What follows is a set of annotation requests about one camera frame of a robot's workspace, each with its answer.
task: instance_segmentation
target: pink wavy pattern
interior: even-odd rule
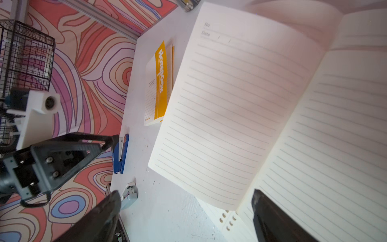
[[[138,32],[157,19],[138,8],[138,0],[119,1],[96,0],[94,5]],[[56,0],[29,2],[27,24],[53,36],[57,44],[50,92],[60,94],[61,109],[54,117],[53,136],[74,131],[119,133],[135,44]],[[167,0],[160,0],[158,7],[141,2],[159,17],[174,7]],[[10,9],[2,7],[10,6],[10,0],[0,3],[0,18],[7,18]],[[125,9],[118,12],[112,4],[125,4]],[[55,191],[43,208],[23,208],[19,196],[12,196],[0,207],[0,241],[53,241],[104,198],[111,176],[111,153],[105,153]],[[39,196],[33,202],[42,200]]]

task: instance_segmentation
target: yellow notebook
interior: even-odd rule
[[[146,65],[144,124],[161,122],[173,88],[173,46],[163,42]]]

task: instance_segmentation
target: white table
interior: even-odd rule
[[[242,9],[250,0],[209,2]],[[145,65],[163,40],[172,42],[177,76],[199,9],[175,9],[137,41],[121,128],[121,135],[130,136],[128,155],[124,174],[114,174],[111,182],[111,190],[119,192],[136,182],[137,201],[120,213],[131,242],[226,241],[194,196],[147,168],[161,124],[144,126]]]

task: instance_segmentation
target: small notebook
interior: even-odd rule
[[[387,241],[387,10],[311,2],[203,3],[148,166],[253,234],[257,188],[319,241]]]
[[[163,120],[173,89],[173,45],[160,45],[145,68],[144,125]]]

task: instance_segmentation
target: black metal basket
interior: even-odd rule
[[[48,91],[55,39],[22,22],[0,20],[0,106],[7,109],[12,88]],[[0,118],[0,146],[10,143],[11,128]]]

